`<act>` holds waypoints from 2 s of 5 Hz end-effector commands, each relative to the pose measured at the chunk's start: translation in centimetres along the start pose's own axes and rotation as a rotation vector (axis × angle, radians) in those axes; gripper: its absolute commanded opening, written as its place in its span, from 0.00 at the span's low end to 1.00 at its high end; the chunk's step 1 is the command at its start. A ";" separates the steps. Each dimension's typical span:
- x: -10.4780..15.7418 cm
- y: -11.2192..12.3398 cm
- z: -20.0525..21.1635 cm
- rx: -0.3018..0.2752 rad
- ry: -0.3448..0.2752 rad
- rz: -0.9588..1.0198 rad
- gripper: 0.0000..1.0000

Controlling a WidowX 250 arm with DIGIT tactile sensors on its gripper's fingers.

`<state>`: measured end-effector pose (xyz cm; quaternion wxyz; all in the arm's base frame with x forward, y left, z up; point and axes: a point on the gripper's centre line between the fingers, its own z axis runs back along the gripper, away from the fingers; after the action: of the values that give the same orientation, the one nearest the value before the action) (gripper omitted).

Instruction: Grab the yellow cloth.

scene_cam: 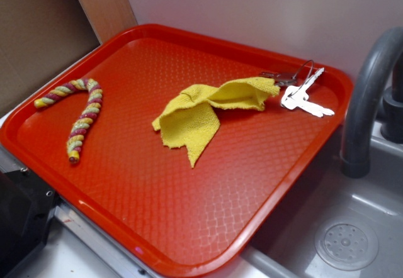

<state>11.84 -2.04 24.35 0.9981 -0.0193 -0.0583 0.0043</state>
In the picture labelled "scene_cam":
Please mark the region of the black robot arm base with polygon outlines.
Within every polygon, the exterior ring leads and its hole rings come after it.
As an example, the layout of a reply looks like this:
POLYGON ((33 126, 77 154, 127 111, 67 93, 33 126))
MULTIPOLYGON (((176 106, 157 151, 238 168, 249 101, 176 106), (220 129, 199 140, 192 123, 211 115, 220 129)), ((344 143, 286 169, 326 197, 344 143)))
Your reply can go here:
POLYGON ((30 170, 1 173, 1 277, 9 277, 47 244, 58 199, 30 170))

